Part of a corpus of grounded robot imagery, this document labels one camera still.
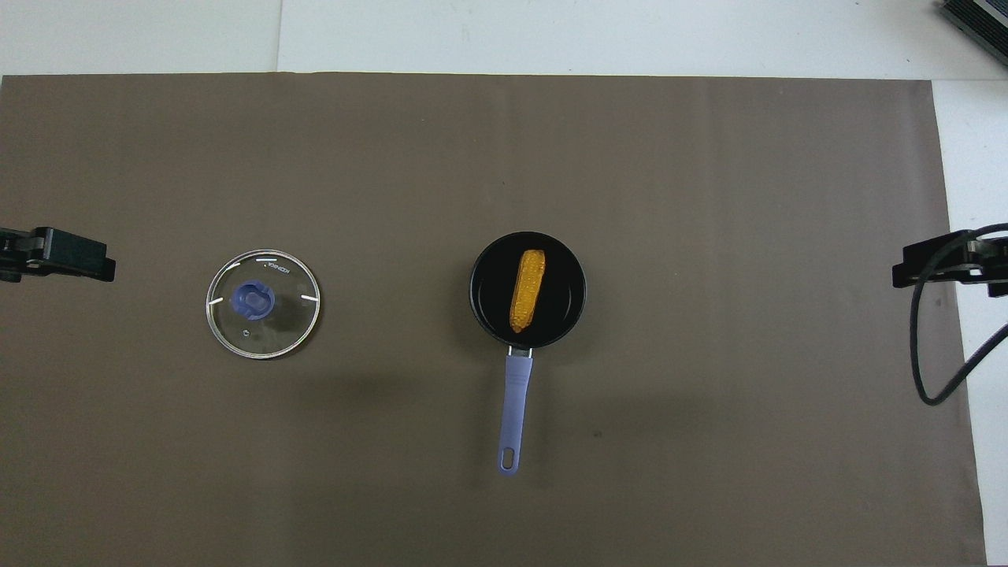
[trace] pan handle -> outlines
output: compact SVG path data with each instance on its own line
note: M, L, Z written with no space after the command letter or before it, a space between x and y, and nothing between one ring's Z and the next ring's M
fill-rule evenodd
M501 442L497 467L508 476L518 472L521 455L521 426L525 421L525 392L532 374L532 357L507 355L504 365L504 411L501 414Z

